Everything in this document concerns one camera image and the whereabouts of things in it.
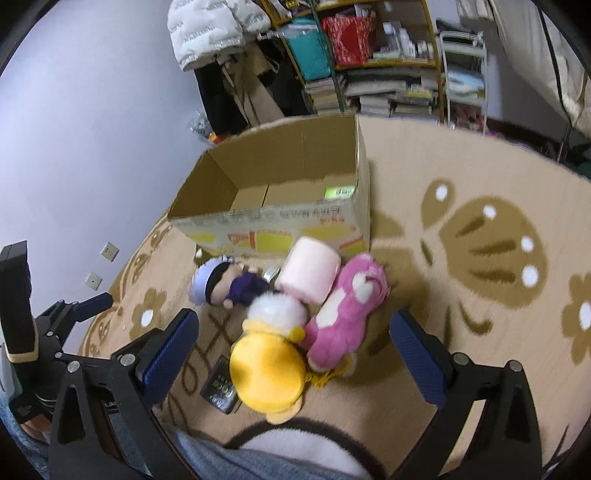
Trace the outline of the beige patterned carpet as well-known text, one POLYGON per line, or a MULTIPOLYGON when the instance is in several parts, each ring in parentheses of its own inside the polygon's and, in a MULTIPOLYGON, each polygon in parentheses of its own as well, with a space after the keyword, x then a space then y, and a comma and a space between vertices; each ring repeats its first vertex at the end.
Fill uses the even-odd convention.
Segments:
POLYGON ((590 448, 590 183, 500 140, 411 121, 365 118, 372 248, 393 278, 370 319, 353 376, 314 390, 286 426, 245 408, 225 415, 198 395, 235 320, 212 313, 164 403, 180 428, 233 446, 371 478, 392 473, 434 413, 393 345, 408 308, 479 363, 520 361, 549 469, 590 448))

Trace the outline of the purple haired doll plush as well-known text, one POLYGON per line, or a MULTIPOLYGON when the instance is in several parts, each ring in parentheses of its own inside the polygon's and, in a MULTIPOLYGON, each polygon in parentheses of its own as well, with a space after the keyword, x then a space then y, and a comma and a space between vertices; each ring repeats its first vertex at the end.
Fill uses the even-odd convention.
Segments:
POLYGON ((201 264, 188 287, 191 303, 232 309, 249 306, 270 291, 270 283, 256 271, 245 270, 229 257, 214 257, 201 264))

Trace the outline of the green tissue pack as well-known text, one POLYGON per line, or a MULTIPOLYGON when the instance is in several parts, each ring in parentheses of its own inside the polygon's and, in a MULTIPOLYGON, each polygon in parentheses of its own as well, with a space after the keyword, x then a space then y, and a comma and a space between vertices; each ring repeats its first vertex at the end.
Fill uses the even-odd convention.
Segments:
POLYGON ((355 192, 355 185, 329 187, 325 190, 324 198, 327 200, 349 199, 355 192))

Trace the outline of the white puffer jacket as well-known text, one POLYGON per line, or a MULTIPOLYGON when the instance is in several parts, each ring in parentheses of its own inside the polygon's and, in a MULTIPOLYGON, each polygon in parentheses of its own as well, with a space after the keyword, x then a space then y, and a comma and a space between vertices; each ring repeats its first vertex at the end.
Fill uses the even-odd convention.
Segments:
POLYGON ((167 13, 174 57, 182 71, 242 53, 270 27, 270 17, 255 1, 178 0, 167 13))

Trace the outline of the wooden bookshelf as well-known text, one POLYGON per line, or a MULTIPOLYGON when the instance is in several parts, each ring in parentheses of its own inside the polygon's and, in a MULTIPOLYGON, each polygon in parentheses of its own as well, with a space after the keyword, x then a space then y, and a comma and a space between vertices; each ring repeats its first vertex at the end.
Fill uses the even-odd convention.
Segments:
MULTIPOLYGON (((270 15, 271 35, 280 39, 294 64, 301 85, 296 58, 287 44, 283 26, 298 18, 314 20, 322 36, 334 83, 346 78, 339 92, 342 113, 362 113, 384 118, 409 117, 440 122, 442 67, 430 11, 425 1, 264 1, 270 15), (370 17, 375 21, 373 54, 366 63, 338 66, 322 19, 335 16, 370 17)), ((311 111, 311 100, 304 92, 311 111)))

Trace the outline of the black book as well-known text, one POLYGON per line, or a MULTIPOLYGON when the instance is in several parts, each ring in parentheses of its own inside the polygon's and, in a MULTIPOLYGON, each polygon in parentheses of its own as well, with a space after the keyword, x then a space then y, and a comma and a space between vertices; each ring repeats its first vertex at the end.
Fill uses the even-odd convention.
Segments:
POLYGON ((200 396, 224 415, 235 412, 240 400, 229 372, 229 359, 220 355, 200 389, 200 396))

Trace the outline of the yellow duck plush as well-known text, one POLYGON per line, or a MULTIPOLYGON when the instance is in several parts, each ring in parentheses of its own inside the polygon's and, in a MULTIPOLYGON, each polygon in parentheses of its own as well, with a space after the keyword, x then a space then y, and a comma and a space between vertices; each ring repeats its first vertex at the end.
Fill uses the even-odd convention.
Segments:
POLYGON ((296 298, 267 292, 242 321, 242 336, 230 349, 229 374, 245 406, 273 425, 301 410, 307 364, 297 349, 304 341, 308 310, 296 298))

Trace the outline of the wall socket lower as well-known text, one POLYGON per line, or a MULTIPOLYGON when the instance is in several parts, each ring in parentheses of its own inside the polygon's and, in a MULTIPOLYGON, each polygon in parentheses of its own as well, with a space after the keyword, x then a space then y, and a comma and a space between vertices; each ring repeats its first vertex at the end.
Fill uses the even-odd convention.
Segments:
POLYGON ((93 291, 97 291, 101 283, 102 278, 94 272, 89 273, 85 279, 85 285, 93 291))

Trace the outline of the wall socket upper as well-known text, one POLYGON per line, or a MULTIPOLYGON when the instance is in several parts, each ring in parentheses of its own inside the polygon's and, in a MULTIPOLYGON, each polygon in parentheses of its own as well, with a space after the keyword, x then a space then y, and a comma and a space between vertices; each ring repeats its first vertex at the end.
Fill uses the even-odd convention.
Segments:
POLYGON ((102 248, 100 255, 109 262, 113 262, 119 253, 119 249, 110 242, 102 248))

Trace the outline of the beige coat hanging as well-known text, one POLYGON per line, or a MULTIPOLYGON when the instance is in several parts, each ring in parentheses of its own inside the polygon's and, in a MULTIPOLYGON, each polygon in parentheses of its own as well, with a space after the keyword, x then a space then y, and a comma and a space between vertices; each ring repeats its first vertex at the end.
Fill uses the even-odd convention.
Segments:
POLYGON ((228 56, 221 67, 226 90, 245 117, 247 127, 257 128, 283 119, 280 106, 259 79, 259 75, 271 72, 271 65, 256 44, 228 56))

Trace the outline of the wall socket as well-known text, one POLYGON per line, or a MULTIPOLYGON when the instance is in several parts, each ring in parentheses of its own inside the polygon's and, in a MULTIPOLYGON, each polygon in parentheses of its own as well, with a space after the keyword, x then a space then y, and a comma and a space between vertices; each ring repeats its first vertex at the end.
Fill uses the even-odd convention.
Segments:
POLYGON ((100 255, 109 262, 113 262, 119 253, 119 249, 110 242, 102 248, 100 255))
POLYGON ((93 291, 97 291, 101 283, 102 278, 94 272, 89 273, 85 279, 85 285, 93 291))

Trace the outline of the white folded mattress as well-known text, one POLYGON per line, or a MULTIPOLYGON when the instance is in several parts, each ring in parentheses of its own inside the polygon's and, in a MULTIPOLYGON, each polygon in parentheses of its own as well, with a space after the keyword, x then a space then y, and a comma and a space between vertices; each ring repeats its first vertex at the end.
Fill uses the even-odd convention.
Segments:
POLYGON ((491 9, 516 72, 588 137, 590 76, 558 28, 531 1, 493 1, 491 9))

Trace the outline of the white rolling cart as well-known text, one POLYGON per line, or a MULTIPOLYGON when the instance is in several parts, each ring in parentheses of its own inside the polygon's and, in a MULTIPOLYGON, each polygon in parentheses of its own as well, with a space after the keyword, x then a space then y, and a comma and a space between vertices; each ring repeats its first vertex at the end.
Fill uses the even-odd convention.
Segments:
POLYGON ((452 129, 487 131, 488 51, 483 32, 440 30, 445 112, 452 129))

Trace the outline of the pink bear plush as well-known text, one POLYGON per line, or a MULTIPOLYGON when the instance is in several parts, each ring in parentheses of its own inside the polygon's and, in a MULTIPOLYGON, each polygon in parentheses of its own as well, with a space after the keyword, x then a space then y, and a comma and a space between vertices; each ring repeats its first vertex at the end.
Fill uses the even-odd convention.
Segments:
POLYGON ((384 267, 370 253, 349 260, 325 303, 304 327, 301 347, 311 370, 324 373, 351 362, 365 339, 368 317, 389 294, 384 267))

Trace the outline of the stack of books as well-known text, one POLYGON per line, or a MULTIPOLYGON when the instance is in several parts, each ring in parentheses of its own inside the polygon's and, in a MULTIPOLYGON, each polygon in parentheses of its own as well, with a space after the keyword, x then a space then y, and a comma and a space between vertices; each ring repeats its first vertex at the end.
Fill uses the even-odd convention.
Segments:
POLYGON ((304 84, 304 92, 311 100, 311 106, 318 115, 342 113, 345 108, 339 104, 339 92, 346 87, 346 78, 338 75, 337 83, 332 77, 304 84))

